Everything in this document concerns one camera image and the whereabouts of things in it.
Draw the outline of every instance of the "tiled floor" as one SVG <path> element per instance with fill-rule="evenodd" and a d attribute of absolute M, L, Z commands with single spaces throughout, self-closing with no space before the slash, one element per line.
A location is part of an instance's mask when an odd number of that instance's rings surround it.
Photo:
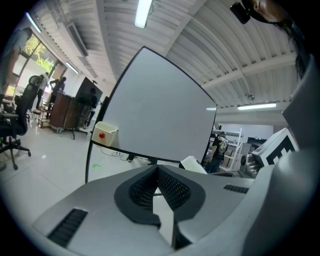
<path fill-rule="evenodd" d="M 18 165 L 18 170 L 14 170 L 10 152 L 0 154 L 0 161 L 6 162 L 6 169 L 0 172 L 0 188 L 12 214 L 30 226 L 45 210 L 85 183 L 90 135 L 75 133 L 75 140 L 72 140 L 70 132 L 57 134 L 50 128 L 41 129 L 36 127 L 35 121 L 28 125 L 27 133 L 20 139 L 21 145 L 30 149 L 31 157 L 24 151 L 14 151 Z M 125 161 L 127 154 L 110 156 L 114 152 L 93 146 L 90 181 L 149 163 L 142 158 L 129 163 Z M 158 163 L 177 166 L 176 163 Z M 162 196 L 154 198 L 154 212 L 163 222 L 160 232 L 171 243 L 173 213 Z"/>

